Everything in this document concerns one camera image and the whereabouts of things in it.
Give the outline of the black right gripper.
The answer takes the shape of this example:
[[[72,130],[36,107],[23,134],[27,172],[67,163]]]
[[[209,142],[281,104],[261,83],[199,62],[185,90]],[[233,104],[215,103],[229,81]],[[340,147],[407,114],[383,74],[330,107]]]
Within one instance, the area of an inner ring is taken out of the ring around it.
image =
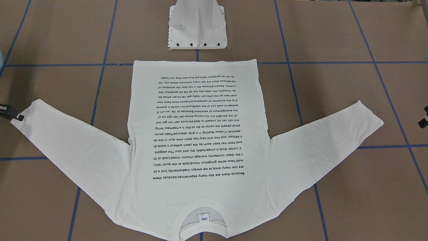
[[[19,113],[9,113],[9,105],[0,105],[0,115],[6,119],[16,119],[18,121],[23,121],[24,116]]]

